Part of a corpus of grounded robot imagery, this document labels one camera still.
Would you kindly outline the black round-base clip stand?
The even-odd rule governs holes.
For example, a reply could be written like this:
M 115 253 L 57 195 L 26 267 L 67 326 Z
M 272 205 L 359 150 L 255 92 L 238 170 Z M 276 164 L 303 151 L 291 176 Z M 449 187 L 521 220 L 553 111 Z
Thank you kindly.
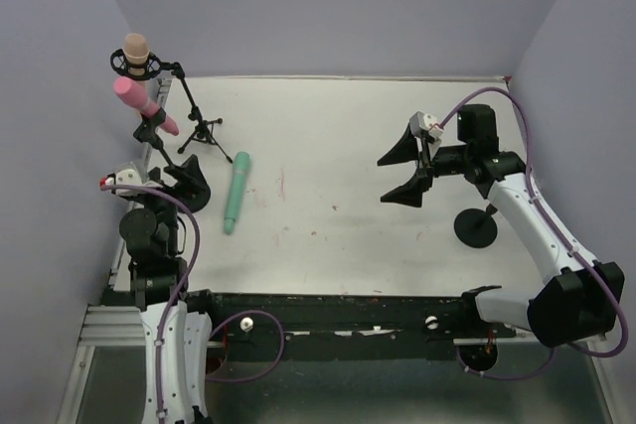
M 142 117 L 141 124 L 133 132 L 133 137 L 140 143 L 148 143 L 154 150 L 158 151 L 163 157 L 167 165 L 175 164 L 168 153 L 165 150 L 163 140 L 156 132 L 159 125 L 163 122 L 165 116 L 160 113 L 153 118 Z M 209 202 L 208 201 L 193 201 L 194 209 L 191 212 L 201 211 Z

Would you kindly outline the black tripod shock-mount stand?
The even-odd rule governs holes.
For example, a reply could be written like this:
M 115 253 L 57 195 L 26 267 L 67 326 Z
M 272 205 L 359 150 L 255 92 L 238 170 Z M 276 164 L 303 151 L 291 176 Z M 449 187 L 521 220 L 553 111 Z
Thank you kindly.
M 216 146 L 223 154 L 225 159 L 231 164 L 233 159 L 228 155 L 221 144 L 214 138 L 214 126 L 223 123 L 222 118 L 214 120 L 205 120 L 204 116 L 196 104 L 194 97 L 186 82 L 186 75 L 180 63 L 163 62 L 155 54 L 150 52 L 146 60 L 134 61 L 130 60 L 123 49 L 118 49 L 110 55 L 111 69 L 119 76 L 129 77 L 133 80 L 150 80 L 157 77 L 162 71 L 168 71 L 171 76 L 181 82 L 181 85 L 190 102 L 190 112 L 188 119 L 196 123 L 193 132 L 188 139 L 178 148 L 177 152 L 183 154 L 186 148 L 192 143 L 197 142 Z

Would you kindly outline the green microphone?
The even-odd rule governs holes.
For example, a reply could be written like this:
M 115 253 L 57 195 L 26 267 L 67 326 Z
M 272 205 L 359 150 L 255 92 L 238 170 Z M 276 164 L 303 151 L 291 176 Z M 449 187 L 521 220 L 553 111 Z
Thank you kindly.
M 233 234 L 236 229 L 250 169 L 250 155 L 245 151 L 238 152 L 233 161 L 232 178 L 224 211 L 223 231 L 225 235 Z

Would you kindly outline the black round-base stand front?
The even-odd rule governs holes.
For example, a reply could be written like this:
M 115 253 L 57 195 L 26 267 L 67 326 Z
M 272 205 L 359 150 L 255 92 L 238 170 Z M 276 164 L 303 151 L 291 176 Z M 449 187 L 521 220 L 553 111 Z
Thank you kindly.
M 467 209 L 459 213 L 453 223 L 456 237 L 465 245 L 481 249 L 492 245 L 498 235 L 493 216 L 498 210 L 492 205 L 484 210 Z

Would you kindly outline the pink microphone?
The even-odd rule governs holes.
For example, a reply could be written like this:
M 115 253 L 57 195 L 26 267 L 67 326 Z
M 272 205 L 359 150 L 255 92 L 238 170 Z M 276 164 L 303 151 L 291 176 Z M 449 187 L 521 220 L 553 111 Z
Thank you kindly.
M 145 87 L 139 82 L 121 76 L 114 81 L 113 91 L 125 105 L 137 110 L 144 117 L 153 118 L 162 113 L 165 118 L 159 127 L 168 134 L 179 135 L 180 130 L 176 121 L 150 98 Z

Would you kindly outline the beige microphone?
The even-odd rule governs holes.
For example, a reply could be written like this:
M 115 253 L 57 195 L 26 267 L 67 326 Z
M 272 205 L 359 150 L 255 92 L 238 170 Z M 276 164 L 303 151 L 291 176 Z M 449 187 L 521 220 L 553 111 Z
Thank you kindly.
M 128 34 L 124 39 L 123 52 L 128 63 L 128 72 L 135 77 L 143 75 L 150 54 L 145 37 L 138 33 Z

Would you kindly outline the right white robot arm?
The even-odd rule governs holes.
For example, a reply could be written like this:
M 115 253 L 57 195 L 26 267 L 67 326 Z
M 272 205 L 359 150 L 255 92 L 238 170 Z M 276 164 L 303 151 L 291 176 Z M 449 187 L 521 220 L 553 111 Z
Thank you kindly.
M 536 264 L 543 287 L 533 297 L 499 286 L 476 290 L 472 301 L 480 321 L 530 331 L 549 348 L 610 332 L 624 286 L 622 270 L 614 262 L 598 261 L 550 207 L 541 205 L 523 160 L 499 147 L 495 111 L 486 104 L 464 105 L 457 113 L 457 144 L 443 146 L 441 135 L 429 114 L 418 112 L 409 120 L 377 164 L 412 162 L 415 172 L 381 200 L 419 208 L 434 179 L 461 176 L 488 203 L 484 210 L 467 209 L 455 218 L 454 233 L 461 242 L 485 248 L 497 237 L 494 214 L 508 222 Z

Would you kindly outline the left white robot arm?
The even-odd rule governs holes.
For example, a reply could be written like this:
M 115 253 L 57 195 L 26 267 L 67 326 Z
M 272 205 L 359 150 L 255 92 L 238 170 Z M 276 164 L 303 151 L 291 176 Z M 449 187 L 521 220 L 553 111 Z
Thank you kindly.
M 179 246 L 184 219 L 209 202 L 196 156 L 147 170 L 131 162 L 104 184 L 135 204 L 118 227 L 130 258 L 130 291 L 145 346 L 145 423 L 208 423 L 205 361 L 212 320 L 194 304 L 188 278 L 195 262 Z

